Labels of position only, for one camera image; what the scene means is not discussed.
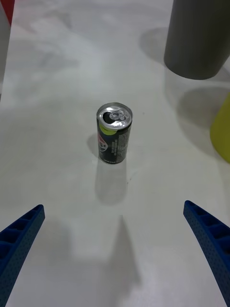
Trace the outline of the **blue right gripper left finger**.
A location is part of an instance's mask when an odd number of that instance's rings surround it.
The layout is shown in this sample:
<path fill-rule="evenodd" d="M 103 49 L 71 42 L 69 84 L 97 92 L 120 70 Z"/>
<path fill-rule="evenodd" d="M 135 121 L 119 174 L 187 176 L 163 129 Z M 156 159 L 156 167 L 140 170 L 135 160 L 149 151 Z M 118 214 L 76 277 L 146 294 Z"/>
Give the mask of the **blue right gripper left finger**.
<path fill-rule="evenodd" d="M 29 250 L 45 220 L 39 204 L 0 233 L 0 306 L 10 297 Z"/>

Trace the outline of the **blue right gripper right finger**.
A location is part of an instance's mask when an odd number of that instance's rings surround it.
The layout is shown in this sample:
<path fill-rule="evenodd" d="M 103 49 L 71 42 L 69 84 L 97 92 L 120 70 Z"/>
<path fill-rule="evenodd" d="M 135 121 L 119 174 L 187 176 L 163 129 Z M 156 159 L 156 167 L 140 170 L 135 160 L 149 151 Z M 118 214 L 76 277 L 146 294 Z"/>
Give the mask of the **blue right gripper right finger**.
<path fill-rule="evenodd" d="M 191 227 L 215 277 L 227 306 L 230 306 L 230 228 L 187 200 L 184 217 Z"/>

